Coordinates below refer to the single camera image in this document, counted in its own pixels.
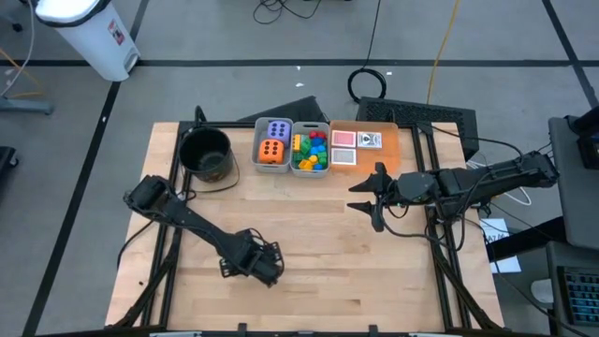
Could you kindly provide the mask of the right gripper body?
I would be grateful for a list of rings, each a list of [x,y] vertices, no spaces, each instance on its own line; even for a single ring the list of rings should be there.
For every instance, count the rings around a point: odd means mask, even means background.
[[[426,205],[441,197],[441,188],[436,171],[403,173],[397,179],[384,175],[385,206]]]

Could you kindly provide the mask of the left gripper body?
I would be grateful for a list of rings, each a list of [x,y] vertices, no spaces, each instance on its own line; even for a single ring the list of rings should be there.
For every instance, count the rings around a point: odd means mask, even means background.
[[[266,287],[274,286],[285,271],[278,242],[268,242],[254,228],[226,234],[218,242],[219,267],[224,278],[254,277]]]

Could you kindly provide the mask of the red card deck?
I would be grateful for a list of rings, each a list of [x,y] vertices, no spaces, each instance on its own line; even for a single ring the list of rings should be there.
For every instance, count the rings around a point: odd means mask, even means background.
[[[354,131],[332,130],[330,144],[332,147],[355,148],[357,133]]]

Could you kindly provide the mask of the orange foam dice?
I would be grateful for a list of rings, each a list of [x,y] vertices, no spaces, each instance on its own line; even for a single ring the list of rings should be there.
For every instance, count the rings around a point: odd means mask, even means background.
[[[266,165],[282,165],[285,159],[285,144],[278,139],[264,139],[261,141],[257,161]]]

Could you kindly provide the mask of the purple foam dice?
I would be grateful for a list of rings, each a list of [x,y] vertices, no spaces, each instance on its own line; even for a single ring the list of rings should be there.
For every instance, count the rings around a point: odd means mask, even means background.
[[[267,138],[281,141],[285,146],[289,144],[291,135],[291,123],[283,120],[269,122]]]

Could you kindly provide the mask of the translucent orange tray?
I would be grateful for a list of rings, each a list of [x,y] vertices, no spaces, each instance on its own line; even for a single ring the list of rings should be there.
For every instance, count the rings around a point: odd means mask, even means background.
[[[394,173],[401,163],[401,145],[399,140],[399,128],[388,122],[364,122],[364,121],[342,121],[330,122],[332,131],[355,131],[375,132],[382,135],[381,149],[356,148],[355,165],[332,165],[334,173],[347,175],[362,174],[368,176],[374,173],[376,162],[383,162],[390,173]]]

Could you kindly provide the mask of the white paper sheet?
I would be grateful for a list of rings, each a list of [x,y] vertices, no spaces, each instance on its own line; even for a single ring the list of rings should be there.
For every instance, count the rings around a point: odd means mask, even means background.
[[[488,243],[493,243],[510,236],[503,218],[481,219],[480,226],[483,228],[484,237]],[[490,262],[489,265],[493,274],[521,272],[519,260],[516,256]]]

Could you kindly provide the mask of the black flat panel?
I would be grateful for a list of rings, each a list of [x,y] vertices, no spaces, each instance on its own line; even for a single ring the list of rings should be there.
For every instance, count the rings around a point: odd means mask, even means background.
[[[293,122],[324,122],[329,117],[321,110],[313,95],[283,104],[281,106],[264,110],[259,113],[239,119],[240,123],[253,123],[261,117],[288,118]]]

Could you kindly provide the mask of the grey desk with keyboard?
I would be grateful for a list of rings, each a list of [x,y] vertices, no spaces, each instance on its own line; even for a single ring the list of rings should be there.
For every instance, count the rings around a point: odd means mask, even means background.
[[[549,276],[553,288],[553,313],[558,319],[556,331],[560,337],[599,337],[599,328],[575,326],[569,323],[563,308],[562,292],[558,281],[559,266],[599,269],[599,251],[577,248],[551,242],[547,246]]]

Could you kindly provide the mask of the white computer mouse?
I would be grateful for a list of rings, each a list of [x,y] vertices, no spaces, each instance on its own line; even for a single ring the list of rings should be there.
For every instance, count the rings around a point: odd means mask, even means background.
[[[554,302],[552,282],[550,279],[535,280],[531,283],[531,293],[533,297],[544,304]]]

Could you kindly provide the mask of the backlit keyboard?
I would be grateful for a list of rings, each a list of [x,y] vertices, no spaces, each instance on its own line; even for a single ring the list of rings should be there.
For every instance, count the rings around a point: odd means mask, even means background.
[[[559,266],[557,273],[569,323],[599,328],[599,269]]]

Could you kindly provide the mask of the black chair base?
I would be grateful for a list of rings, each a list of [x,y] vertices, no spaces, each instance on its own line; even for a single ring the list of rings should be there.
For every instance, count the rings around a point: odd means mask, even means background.
[[[0,146],[0,183],[8,176],[10,171],[20,164],[14,148]]]

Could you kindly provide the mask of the white trash bin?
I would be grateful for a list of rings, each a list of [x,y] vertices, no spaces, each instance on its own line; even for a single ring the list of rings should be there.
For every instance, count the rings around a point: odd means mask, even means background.
[[[112,0],[38,0],[35,13],[103,79],[129,78],[140,52]]]

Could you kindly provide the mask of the grey stand base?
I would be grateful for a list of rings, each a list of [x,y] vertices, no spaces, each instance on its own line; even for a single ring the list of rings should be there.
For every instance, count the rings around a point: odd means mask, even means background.
[[[36,112],[51,115],[53,113],[53,106],[46,101],[5,98],[0,96],[0,112]]]

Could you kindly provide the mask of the black aluminium table frame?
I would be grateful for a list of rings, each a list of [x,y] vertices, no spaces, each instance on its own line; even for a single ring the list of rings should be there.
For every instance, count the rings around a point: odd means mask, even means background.
[[[224,278],[218,255],[184,233],[171,290],[159,288],[151,320],[172,330],[440,331],[444,327],[434,263],[421,238],[425,213],[413,208],[387,218],[377,233],[347,203],[362,174],[330,171],[323,178],[262,173],[252,162],[255,131],[223,125],[241,179],[224,192],[199,194],[191,208],[220,228],[253,227],[278,242],[285,271],[275,286],[253,277]]]

